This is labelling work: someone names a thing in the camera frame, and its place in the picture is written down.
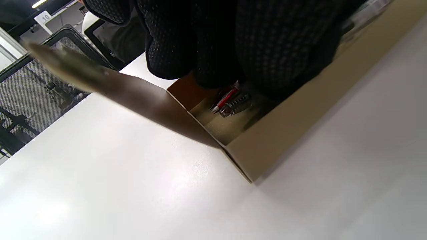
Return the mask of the person's left hand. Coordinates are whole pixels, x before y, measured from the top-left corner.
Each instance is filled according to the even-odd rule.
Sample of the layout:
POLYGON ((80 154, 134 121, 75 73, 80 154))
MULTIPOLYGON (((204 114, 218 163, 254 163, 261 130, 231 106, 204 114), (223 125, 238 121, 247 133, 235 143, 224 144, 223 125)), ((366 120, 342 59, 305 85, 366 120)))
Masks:
POLYGON ((151 74, 204 89, 248 82, 283 101, 331 62, 364 0, 84 0, 115 26, 138 20, 151 74))

